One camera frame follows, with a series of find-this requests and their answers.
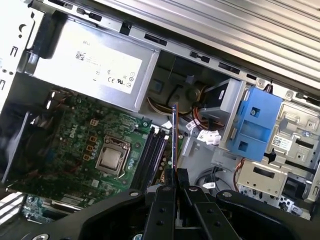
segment barcode label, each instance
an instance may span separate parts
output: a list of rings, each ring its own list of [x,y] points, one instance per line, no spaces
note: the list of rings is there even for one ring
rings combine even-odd
[[[202,187],[204,187],[206,189],[214,189],[216,187],[216,183],[215,182],[207,182],[207,183],[203,184]]]
[[[187,125],[185,125],[185,127],[186,127],[186,129],[191,131],[192,129],[194,129],[198,125],[200,125],[200,122],[198,121],[198,119],[195,119],[195,120],[192,120],[191,122],[189,122]]]
[[[85,57],[86,57],[86,53],[85,52],[82,52],[82,51],[77,51],[76,52],[76,55],[75,55],[75,58],[76,59],[79,59],[81,61],[84,61],[85,60]]]
[[[272,145],[274,145],[280,149],[284,149],[286,151],[289,151],[291,148],[291,145],[292,145],[292,141],[288,140],[284,137],[275,135],[272,140]]]

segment screw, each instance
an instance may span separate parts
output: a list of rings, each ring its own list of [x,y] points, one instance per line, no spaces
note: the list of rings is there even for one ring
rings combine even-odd
[[[139,195],[139,193],[138,193],[138,192],[135,192],[135,191],[130,193],[130,196],[131,196],[131,197],[136,197],[136,196],[138,196],[138,195]]]
[[[198,188],[196,186],[191,186],[191,187],[189,187],[189,191],[196,192],[196,191],[198,191]]]
[[[257,85],[258,85],[258,87],[263,88],[263,86],[265,85],[265,81],[264,80],[259,80]]]
[[[32,240],[48,240],[49,235],[46,233],[40,234],[38,236],[35,236]]]
[[[226,198],[230,198],[230,197],[232,197],[232,194],[228,191],[225,191],[224,193],[222,193],[222,196],[224,196]]]
[[[288,99],[292,99],[293,92],[292,91],[287,91],[285,97]]]
[[[166,186],[166,187],[164,187],[162,190],[163,190],[163,191],[170,191],[170,190],[171,190],[171,187]]]

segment power supply label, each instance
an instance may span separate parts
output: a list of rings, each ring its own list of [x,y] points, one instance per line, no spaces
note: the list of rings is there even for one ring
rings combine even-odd
[[[96,41],[83,40],[74,48],[80,71],[90,73],[90,81],[130,94],[142,60]]]

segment red wire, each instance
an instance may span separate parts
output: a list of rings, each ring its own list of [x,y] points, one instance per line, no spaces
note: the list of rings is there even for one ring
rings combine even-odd
[[[237,187],[237,183],[236,183],[236,175],[237,175],[237,172],[243,167],[244,163],[245,163],[245,158],[243,157],[241,159],[241,161],[238,163],[238,165],[235,167],[235,171],[234,171],[234,174],[233,174],[233,185],[234,185],[234,189],[239,192],[239,189]]]

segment wire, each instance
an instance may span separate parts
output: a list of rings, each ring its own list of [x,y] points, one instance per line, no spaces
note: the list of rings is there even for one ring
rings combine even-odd
[[[217,189],[217,191],[220,192],[220,189],[219,189],[218,184],[217,184],[217,178],[216,178],[217,169],[218,169],[217,167],[214,167],[212,169],[211,179],[213,179],[213,182],[215,182],[215,188]]]
[[[164,112],[164,111],[159,110],[159,109],[156,107],[156,105],[154,105],[154,104],[152,103],[152,100],[151,100],[150,97],[147,97],[146,100],[148,101],[150,107],[151,107],[156,113],[161,114],[161,115],[171,116],[170,113],[167,113],[167,112]]]
[[[233,174],[233,185],[234,185],[234,189],[239,192],[239,189],[237,187],[237,183],[236,183],[236,175],[237,175],[237,172],[243,167],[244,163],[245,163],[245,158],[243,157],[241,159],[241,161],[238,163],[238,165],[235,167],[235,171],[234,171],[234,174]]]

